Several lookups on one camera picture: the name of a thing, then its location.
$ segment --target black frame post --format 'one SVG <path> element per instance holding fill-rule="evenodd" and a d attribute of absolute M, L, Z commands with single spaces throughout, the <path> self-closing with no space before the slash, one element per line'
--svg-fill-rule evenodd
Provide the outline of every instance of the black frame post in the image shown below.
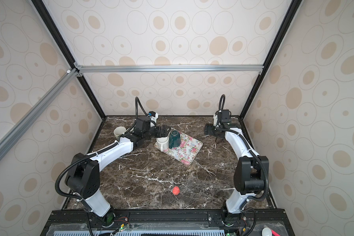
<path fill-rule="evenodd" d="M 258 75 L 257 79 L 255 80 L 255 83 L 253 85 L 253 88 L 245 102 L 245 105 L 243 107 L 243 110 L 241 111 L 240 118 L 244 119 L 247 111 L 249 110 L 250 105 L 252 104 L 252 101 L 257 94 L 258 89 L 260 88 L 260 85 L 262 81 L 264 80 L 264 77 L 266 73 L 269 70 L 269 67 L 271 63 L 273 62 L 273 59 L 275 57 L 275 54 L 277 53 L 279 46 L 281 45 L 283 38 L 285 37 L 287 30 L 289 26 L 291 25 L 291 22 L 293 21 L 293 18 L 299 9 L 300 3 L 302 0 L 293 0 L 290 4 L 290 7 L 287 10 L 286 16 L 282 21 L 282 24 L 278 30 L 277 36 L 274 39 L 273 44 L 271 45 L 271 48 L 269 50 L 268 55 L 266 56 L 265 62 L 264 62 L 264 69 L 262 70 L 262 73 Z"/>
<path fill-rule="evenodd" d="M 36 8 L 38 14 L 41 16 L 44 24 L 46 25 L 47 29 L 51 33 L 52 37 L 54 38 L 55 42 L 57 43 L 58 47 L 60 48 L 61 52 L 63 53 L 64 57 L 66 58 L 69 66 L 71 68 L 76 68 L 75 66 L 75 59 L 71 54 L 71 51 L 68 49 L 66 42 L 64 41 L 63 37 L 61 36 L 57 26 L 55 25 L 54 21 L 51 18 L 51 15 L 46 9 L 46 6 L 43 4 L 42 0 L 32 0 L 34 7 Z M 89 84 L 86 82 L 84 76 L 79 73 L 80 76 L 77 77 L 81 86 L 83 87 L 84 91 L 88 95 L 90 101 L 92 102 L 94 108 L 98 112 L 101 119 L 106 117 L 104 111 L 102 110 L 99 102 L 97 101 L 96 97 L 94 96 L 92 90 L 89 87 Z"/>

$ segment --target marble tabletop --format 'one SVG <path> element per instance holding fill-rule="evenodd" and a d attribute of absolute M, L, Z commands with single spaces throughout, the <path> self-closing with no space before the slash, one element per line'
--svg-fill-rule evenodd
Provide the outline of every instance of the marble tabletop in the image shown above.
<path fill-rule="evenodd" d="M 133 116 L 107 117 L 93 151 L 115 141 L 116 127 L 128 128 L 133 122 Z M 203 134 L 205 124 L 212 122 L 206 116 L 160 116 L 157 125 L 171 126 L 203 142 L 194 161 L 185 165 L 156 149 L 155 138 L 146 141 L 100 172 L 106 200 L 115 209 L 219 209 L 234 189 L 237 158 L 226 140 L 217 144 L 215 137 Z M 175 186 L 180 188 L 177 196 L 172 194 Z M 247 206 L 271 208 L 266 200 L 250 201 Z M 71 199 L 67 209 L 78 208 L 82 204 Z"/>

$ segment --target white cup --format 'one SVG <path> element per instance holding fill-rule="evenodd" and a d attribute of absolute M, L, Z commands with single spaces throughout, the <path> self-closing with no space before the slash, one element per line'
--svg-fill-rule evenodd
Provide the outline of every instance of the white cup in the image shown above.
<path fill-rule="evenodd" d="M 169 148 L 169 137 L 157 138 L 157 148 L 160 151 L 165 151 Z"/>
<path fill-rule="evenodd" d="M 114 130 L 114 135 L 116 138 L 118 138 L 119 135 L 123 134 L 124 132 L 126 132 L 126 128 L 123 126 L 118 126 L 117 128 L 115 128 Z"/>

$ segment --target teal mug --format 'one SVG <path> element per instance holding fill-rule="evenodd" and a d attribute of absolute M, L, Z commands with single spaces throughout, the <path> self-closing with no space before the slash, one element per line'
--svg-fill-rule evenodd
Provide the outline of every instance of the teal mug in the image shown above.
<path fill-rule="evenodd" d="M 181 145 L 181 135 L 177 130 L 172 130 L 169 134 L 169 148 L 176 148 Z"/>

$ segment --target floral tray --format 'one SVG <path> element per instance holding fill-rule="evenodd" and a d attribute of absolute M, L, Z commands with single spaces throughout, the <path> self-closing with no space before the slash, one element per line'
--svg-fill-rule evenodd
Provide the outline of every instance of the floral tray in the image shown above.
<path fill-rule="evenodd" d="M 181 135 L 181 145 L 172 149 L 168 148 L 167 150 L 164 150 L 164 153 L 179 160 L 185 165 L 190 165 L 199 150 L 202 148 L 203 143 L 180 131 L 179 133 Z"/>

